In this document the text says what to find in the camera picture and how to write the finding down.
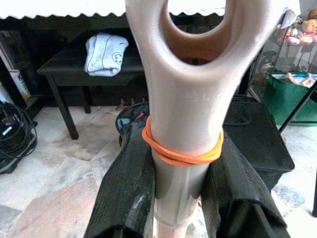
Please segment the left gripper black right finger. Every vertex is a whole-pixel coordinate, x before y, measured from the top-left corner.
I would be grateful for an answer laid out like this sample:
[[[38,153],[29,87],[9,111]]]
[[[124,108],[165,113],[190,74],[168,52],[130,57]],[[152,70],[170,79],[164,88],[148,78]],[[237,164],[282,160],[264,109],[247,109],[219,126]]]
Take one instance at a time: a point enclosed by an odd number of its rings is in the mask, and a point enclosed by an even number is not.
[[[210,238],[287,238],[287,225],[267,186],[228,135],[201,192]]]

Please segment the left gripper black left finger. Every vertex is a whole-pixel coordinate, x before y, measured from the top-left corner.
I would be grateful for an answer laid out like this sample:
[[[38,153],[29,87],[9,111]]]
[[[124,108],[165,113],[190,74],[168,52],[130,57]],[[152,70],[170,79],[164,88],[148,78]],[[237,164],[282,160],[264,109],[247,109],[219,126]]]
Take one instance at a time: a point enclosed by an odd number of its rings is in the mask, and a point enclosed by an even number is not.
[[[127,128],[118,156],[101,182],[87,238],[153,237],[155,172],[144,123]]]

